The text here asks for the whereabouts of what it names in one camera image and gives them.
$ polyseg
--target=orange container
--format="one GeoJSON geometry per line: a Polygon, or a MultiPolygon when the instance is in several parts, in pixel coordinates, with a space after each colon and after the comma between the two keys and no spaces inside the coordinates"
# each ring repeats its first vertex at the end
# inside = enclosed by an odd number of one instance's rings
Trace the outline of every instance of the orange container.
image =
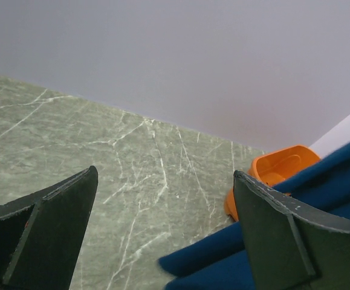
{"type": "MultiPolygon", "coordinates": [[[[272,187],[320,161],[320,159],[306,146],[296,145],[255,158],[248,174],[272,187]]],[[[224,210],[234,220],[239,220],[232,189],[228,191],[224,210]]]]}

